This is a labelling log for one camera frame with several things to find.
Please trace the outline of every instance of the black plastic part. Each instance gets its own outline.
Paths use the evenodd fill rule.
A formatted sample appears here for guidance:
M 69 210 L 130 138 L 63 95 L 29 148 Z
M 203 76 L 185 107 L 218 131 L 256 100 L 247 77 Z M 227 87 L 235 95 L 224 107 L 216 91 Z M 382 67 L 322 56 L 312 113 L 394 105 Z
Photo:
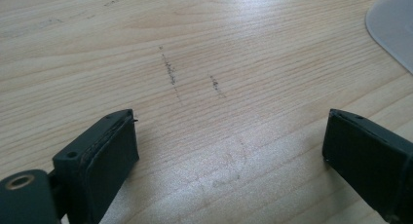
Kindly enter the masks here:
M 330 111 L 322 155 L 388 222 L 413 223 L 413 144 L 358 115 Z
M 59 219 L 44 171 L 27 170 L 0 182 L 0 223 L 57 224 Z
M 131 110 L 99 120 L 53 157 L 70 223 L 98 223 L 138 160 Z

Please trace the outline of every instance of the wood grain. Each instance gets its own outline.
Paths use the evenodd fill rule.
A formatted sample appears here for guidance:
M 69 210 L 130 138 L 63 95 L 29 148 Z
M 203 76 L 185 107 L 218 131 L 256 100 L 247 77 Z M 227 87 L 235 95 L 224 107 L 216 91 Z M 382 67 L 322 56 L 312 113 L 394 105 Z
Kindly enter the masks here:
M 0 177 L 132 108 L 141 160 L 102 223 L 385 223 L 327 167 L 330 108 L 413 140 L 375 0 L 0 0 Z

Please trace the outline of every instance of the round hole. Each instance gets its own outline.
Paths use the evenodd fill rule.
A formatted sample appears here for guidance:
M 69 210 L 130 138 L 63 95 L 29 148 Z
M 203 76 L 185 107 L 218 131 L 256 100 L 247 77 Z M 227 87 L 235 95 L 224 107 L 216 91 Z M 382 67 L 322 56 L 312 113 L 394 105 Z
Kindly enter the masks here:
M 10 180 L 6 184 L 6 188 L 9 190 L 17 190 L 19 188 L 22 188 L 28 184 L 30 184 L 34 180 L 34 176 L 31 174 L 24 174 L 18 177 L 15 177 L 14 179 Z
M 70 152 L 70 153 L 67 153 L 66 156 L 67 156 L 68 158 L 74 158 L 74 157 L 77 156 L 77 153 L 76 153 L 76 152 Z

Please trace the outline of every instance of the white plastic object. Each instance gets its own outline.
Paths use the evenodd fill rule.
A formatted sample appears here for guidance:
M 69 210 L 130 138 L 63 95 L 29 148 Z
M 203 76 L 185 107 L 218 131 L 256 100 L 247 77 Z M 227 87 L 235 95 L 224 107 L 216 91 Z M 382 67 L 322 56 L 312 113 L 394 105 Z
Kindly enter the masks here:
M 413 0 L 377 0 L 365 22 L 371 37 L 413 73 Z

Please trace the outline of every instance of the light wood surface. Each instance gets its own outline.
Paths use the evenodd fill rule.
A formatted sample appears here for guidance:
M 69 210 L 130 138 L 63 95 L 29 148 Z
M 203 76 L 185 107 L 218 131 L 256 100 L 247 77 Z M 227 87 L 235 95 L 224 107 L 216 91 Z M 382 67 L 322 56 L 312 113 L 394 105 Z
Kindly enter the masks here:
M 0 0 L 0 177 L 132 108 L 141 160 L 101 223 L 385 223 L 321 156 L 328 110 L 413 140 L 375 0 Z

